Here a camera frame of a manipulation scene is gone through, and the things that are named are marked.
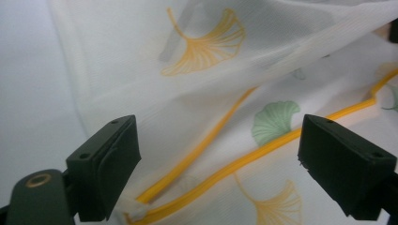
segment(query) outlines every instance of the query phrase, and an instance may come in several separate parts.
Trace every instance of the leaf pattern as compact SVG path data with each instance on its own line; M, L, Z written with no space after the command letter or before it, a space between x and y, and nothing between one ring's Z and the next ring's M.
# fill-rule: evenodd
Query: leaf pattern
M294 113L300 110L294 101L269 103L254 117L252 135L259 146L291 131L290 123Z
M242 193L254 204L257 211L257 225L299 225L301 224L301 198L294 183L286 181L284 189L275 197L257 201L243 188L234 174Z
M302 80L302 81L307 79L307 77L305 76L305 73L302 72L301 68L293 71L293 77L297 78L298 80Z
M196 38L184 35L176 24L171 9L168 8L167 12L175 30L185 39L187 47L180 60L162 70L162 75L175 76L210 68L233 58L239 52L245 30L232 9L224 10L221 21L212 31Z
M398 112L398 87L387 84L388 88L392 91L394 97L394 105L391 108L383 108L383 110L395 110Z

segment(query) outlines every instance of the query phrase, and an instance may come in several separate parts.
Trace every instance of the yellow ginkgo leaf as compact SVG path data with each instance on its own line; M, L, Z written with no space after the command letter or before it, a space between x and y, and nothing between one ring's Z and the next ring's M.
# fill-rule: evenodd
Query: yellow ginkgo leaf
M175 30L186 40L187 47L180 60L162 70L161 74L174 76L203 70L233 58L239 52L245 30L232 9L227 8L223 12L221 21L212 31L197 38L184 35L176 24L171 9L168 8L167 12Z
M301 198L292 181L288 180L284 189L275 197L265 201L253 199L240 184L243 194L257 210L257 225L299 225L301 224Z

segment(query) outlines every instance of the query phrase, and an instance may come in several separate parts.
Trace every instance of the yellow stripe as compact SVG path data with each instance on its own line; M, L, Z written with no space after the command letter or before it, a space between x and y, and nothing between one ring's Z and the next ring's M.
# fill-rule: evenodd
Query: yellow stripe
M376 84L371 90L371 97L365 101L362 101L358 104L353 106L347 107L342 109L338 112L330 114L328 119L338 119L350 113L362 110L366 107L372 106L376 103L375 95L377 91L379 91L390 79L398 74L398 69L390 72L385 78L383 78L378 84ZM224 168L220 169L219 171L213 173L207 180L202 182L199 186L195 187L191 191L187 192L186 194L180 196L179 198L169 202L163 206L158 208L149 210L147 215L140 221L134 222L134 224L148 224L158 220L161 220L174 212L178 211L182 207L188 205L189 203L193 202L196 198L204 194L208 189L212 186L217 184L217 182L221 181L224 177L228 176L229 174L237 171L238 169L242 168L243 166L257 160L260 157L265 156L266 154L274 151L275 149L295 140L300 136L301 128L293 130L282 137L267 143L266 145L258 148L257 150L249 153L248 155L241 157L232 163L228 164ZM130 220L128 214L125 214L126 220L129 224L133 224Z
M235 105L229 110L229 112L219 121L219 123L214 127L208 135L190 152L178 165L176 165L169 173L167 173L161 180L159 180L155 185L150 187L144 193L142 193L137 201L140 203L149 203L156 196L158 196L162 191L164 191L173 181L176 180L187 168L206 150L206 148L213 142L213 140L220 133L222 128L228 122L228 120L235 113L239 105L255 90L252 88L235 103Z

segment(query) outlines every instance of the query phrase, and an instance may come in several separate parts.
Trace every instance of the screw hole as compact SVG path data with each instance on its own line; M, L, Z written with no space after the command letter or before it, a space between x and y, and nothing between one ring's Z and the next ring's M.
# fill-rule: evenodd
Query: screw hole
M80 155L80 159L85 159L85 158L89 158L89 157L90 157L90 154L88 154L88 153L83 153Z
M28 188L35 188L35 187L39 187L39 186L46 184L50 180L51 180L51 176L47 173L43 173L43 174L39 174L39 175L36 175L36 176L30 178L27 181L26 186Z

